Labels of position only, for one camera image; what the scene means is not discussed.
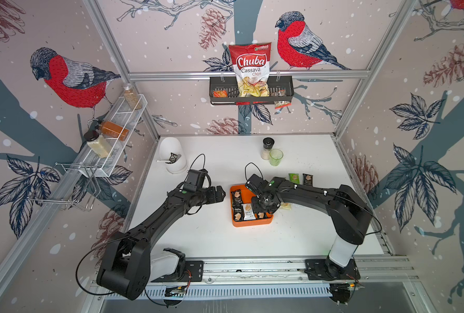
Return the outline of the orange storage box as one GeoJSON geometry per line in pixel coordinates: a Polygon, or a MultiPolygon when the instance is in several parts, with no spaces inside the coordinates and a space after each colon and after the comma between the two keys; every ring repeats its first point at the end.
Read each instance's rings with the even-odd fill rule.
{"type": "Polygon", "coordinates": [[[236,228],[270,224],[273,214],[255,213],[252,199],[256,195],[244,185],[233,185],[230,188],[232,223],[236,228]]]}

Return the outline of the green cookie packet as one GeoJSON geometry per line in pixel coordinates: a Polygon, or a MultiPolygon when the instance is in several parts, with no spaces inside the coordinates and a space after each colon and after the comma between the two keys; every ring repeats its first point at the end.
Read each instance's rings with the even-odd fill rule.
{"type": "Polygon", "coordinates": [[[300,183],[299,174],[298,173],[290,173],[289,174],[289,181],[298,185],[300,183]]]}

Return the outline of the black cookie packet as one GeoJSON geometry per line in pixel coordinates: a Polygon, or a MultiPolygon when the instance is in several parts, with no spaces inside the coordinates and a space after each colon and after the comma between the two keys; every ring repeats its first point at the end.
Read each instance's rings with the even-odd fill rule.
{"type": "Polygon", "coordinates": [[[233,200],[233,206],[241,206],[243,204],[242,200],[242,192],[240,189],[235,190],[231,193],[232,195],[232,200],[233,200]]]}
{"type": "Polygon", "coordinates": [[[314,176],[312,174],[303,174],[303,185],[304,186],[313,186],[314,176]]]}
{"type": "Polygon", "coordinates": [[[242,206],[233,207],[233,220],[235,222],[241,222],[244,220],[244,210],[242,206]]]}

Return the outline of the cream yellow cookie packet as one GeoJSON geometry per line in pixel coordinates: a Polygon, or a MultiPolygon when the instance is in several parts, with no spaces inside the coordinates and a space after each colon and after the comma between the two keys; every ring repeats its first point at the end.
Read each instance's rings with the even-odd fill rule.
{"type": "Polygon", "coordinates": [[[291,207],[290,203],[281,203],[280,208],[285,209],[285,210],[292,210],[292,207],[291,207]]]}

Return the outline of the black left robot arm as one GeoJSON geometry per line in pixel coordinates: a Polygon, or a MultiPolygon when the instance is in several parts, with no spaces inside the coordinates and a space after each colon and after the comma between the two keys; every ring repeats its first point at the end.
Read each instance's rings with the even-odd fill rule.
{"type": "Polygon", "coordinates": [[[135,300],[149,282],[151,251],[160,237],[192,207],[220,203],[222,186],[185,191],[181,187],[167,193],[166,200],[147,219],[126,233],[116,232],[105,246],[96,283],[127,299],[135,300]]]}

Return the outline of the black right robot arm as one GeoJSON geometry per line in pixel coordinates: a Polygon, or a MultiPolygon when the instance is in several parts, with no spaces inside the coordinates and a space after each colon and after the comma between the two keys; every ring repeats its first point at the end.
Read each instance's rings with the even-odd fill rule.
{"type": "Polygon", "coordinates": [[[357,247],[364,243],[374,217],[371,209],[348,185],[322,189],[281,177],[267,181],[254,174],[246,181],[245,187],[254,194],[251,202],[256,214],[273,214],[282,203],[292,203],[330,216],[336,238],[324,267],[332,278],[348,268],[357,247]]]}

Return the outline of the green translucent cup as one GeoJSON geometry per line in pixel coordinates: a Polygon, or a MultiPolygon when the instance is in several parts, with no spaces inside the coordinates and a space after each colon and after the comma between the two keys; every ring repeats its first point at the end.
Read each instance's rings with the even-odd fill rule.
{"type": "Polygon", "coordinates": [[[271,166],[279,166],[282,159],[284,157],[284,153],[280,149],[271,149],[269,153],[269,163],[271,166]]]}

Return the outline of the white rounded container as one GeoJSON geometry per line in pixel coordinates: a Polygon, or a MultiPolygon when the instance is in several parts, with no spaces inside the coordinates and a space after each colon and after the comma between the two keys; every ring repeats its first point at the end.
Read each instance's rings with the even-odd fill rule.
{"type": "Polygon", "coordinates": [[[180,174],[186,171],[186,155],[177,138],[168,137],[162,139],[157,162],[164,164],[166,170],[171,174],[180,174]]]}

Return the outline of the black cap spice shaker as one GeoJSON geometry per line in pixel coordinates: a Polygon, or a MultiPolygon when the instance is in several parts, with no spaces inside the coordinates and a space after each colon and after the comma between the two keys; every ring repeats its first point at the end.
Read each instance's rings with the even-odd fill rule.
{"type": "Polygon", "coordinates": [[[270,152],[274,146],[275,140],[270,137],[266,137],[263,139],[263,150],[261,152],[261,158],[263,160],[270,159],[270,152]]]}

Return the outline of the orange sauce bottle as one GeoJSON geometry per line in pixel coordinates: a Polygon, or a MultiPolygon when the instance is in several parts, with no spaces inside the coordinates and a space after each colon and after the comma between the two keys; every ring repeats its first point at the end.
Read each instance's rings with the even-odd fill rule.
{"type": "Polygon", "coordinates": [[[105,137],[115,138],[121,142],[125,141],[130,133],[130,130],[126,129],[126,127],[122,127],[111,121],[103,121],[96,126],[96,129],[105,137]]]}

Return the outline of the black lid cream jar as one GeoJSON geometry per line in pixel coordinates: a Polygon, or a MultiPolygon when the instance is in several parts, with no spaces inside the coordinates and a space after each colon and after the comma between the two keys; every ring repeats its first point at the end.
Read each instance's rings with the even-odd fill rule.
{"type": "Polygon", "coordinates": [[[84,133],[84,139],[100,159],[105,159],[109,156],[112,146],[97,130],[89,130],[84,133]]]}

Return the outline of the glass jar of grains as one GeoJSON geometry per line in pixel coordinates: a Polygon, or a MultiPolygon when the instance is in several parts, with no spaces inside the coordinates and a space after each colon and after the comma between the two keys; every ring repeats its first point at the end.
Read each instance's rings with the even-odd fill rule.
{"type": "Polygon", "coordinates": [[[133,110],[140,110],[143,105],[140,102],[140,97],[137,94],[134,86],[131,83],[126,83],[123,85],[124,89],[124,98],[129,104],[130,108],[133,110]]]}

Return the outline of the red Chuba cassava chips bag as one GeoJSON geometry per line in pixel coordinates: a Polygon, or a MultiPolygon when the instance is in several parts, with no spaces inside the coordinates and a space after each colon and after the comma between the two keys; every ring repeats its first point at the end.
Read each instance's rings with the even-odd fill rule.
{"type": "Polygon", "coordinates": [[[269,97],[271,43],[229,46],[239,97],[269,97]]]}

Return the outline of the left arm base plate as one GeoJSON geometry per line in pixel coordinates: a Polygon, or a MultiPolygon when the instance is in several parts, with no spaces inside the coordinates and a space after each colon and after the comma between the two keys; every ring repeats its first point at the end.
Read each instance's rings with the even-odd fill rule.
{"type": "Polygon", "coordinates": [[[186,261],[185,266],[177,268],[175,273],[167,275],[167,282],[201,282],[203,280],[204,262],[186,261]]]}

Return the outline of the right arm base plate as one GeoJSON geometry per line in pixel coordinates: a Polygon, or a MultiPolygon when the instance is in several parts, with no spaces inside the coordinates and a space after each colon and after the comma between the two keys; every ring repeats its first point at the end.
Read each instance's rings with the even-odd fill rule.
{"type": "Polygon", "coordinates": [[[329,258],[306,259],[304,272],[309,280],[360,280],[361,275],[355,260],[350,259],[345,267],[340,267],[329,258]]]}

